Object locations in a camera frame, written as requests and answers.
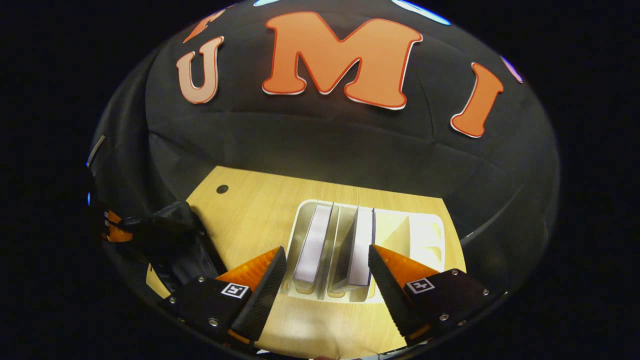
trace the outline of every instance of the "gray book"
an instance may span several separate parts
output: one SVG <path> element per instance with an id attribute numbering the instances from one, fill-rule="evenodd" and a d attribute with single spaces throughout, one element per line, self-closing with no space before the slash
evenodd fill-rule
<path id="1" fill-rule="evenodd" d="M 309 222 L 305 242 L 293 272 L 293 283 L 299 293 L 310 294 L 316 287 L 318 269 L 326 240 L 332 205 L 316 204 Z"/>
<path id="2" fill-rule="evenodd" d="M 342 293 L 369 286 L 369 246 L 375 242 L 374 229 L 374 209 L 358 207 L 340 247 L 331 292 Z"/>

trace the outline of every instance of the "wooden tabletop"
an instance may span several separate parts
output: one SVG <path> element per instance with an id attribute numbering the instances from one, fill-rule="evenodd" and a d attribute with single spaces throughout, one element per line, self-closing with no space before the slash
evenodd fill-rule
<path id="1" fill-rule="evenodd" d="M 221 185 L 228 190 L 218 193 Z M 298 206 L 309 199 L 438 215 L 444 223 L 445 270 L 466 271 L 442 199 L 216 167 L 187 199 L 228 269 L 275 247 L 288 249 Z M 287 266 L 295 266 L 289 261 Z M 256 346 L 311 359 L 364 357 L 405 346 L 383 302 L 337 303 L 279 293 Z"/>

